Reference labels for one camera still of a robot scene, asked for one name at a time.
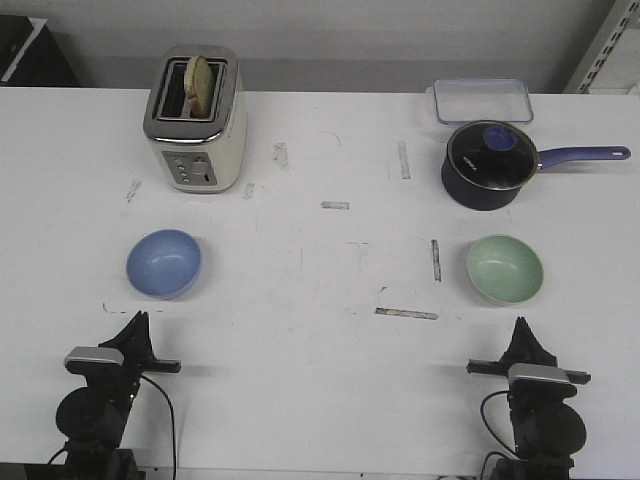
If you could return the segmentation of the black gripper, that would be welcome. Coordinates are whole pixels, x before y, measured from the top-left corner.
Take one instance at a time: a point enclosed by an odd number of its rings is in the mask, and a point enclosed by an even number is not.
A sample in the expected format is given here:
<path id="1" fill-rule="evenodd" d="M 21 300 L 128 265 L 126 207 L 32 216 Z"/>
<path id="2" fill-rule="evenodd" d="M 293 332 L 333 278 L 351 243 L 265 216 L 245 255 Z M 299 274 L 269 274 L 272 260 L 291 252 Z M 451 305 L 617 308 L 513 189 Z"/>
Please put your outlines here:
<path id="1" fill-rule="evenodd" d="M 503 377 L 508 383 L 508 395 L 514 400 L 564 400 L 577 395 L 577 387 L 591 382 L 591 374 L 585 371 L 563 369 L 570 385 L 518 381 L 509 384 L 507 373 L 516 363 L 558 367 L 557 358 L 546 352 L 533 334 L 526 319 L 519 316 L 507 351 L 499 360 L 470 359 L 466 365 L 468 374 Z"/>
<path id="2" fill-rule="evenodd" d="M 138 311 L 110 342 L 115 346 L 145 346 L 149 344 L 148 313 Z M 149 349 L 143 350 L 141 355 L 123 355 L 124 372 L 121 375 L 85 377 L 89 386 L 98 388 L 111 400 L 134 400 L 145 372 L 177 374 L 181 371 L 181 362 L 179 360 L 158 359 L 153 354 L 153 351 Z"/>

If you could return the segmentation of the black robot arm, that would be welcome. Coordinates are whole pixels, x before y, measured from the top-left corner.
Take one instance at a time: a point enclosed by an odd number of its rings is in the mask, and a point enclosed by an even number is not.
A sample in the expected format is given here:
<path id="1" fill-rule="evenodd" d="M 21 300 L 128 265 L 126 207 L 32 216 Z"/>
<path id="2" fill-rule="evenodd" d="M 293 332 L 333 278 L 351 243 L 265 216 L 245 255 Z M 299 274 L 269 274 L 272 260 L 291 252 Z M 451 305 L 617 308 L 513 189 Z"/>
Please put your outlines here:
<path id="1" fill-rule="evenodd" d="M 144 479 L 132 450 L 121 446 L 134 400 L 149 373 L 177 374 L 178 360 L 161 360 L 153 351 L 149 314 L 137 312 L 112 339 L 76 346 L 65 369 L 86 385 L 67 394 L 56 411 L 56 426 L 66 436 L 62 479 Z"/>
<path id="2" fill-rule="evenodd" d="M 487 395 L 480 404 L 485 425 L 487 402 L 503 394 L 509 407 L 513 430 L 512 447 L 489 433 L 502 446 L 501 452 L 489 452 L 484 464 L 497 458 L 490 472 L 481 470 L 481 479 L 567 479 L 574 467 L 571 455 L 581 450 L 587 439 L 581 416 L 565 400 L 577 395 L 577 387 L 591 381 L 584 371 L 566 370 L 557 358 L 545 350 L 526 319 L 515 320 L 507 350 L 497 361 L 471 359 L 466 371 L 504 377 L 508 387 Z"/>

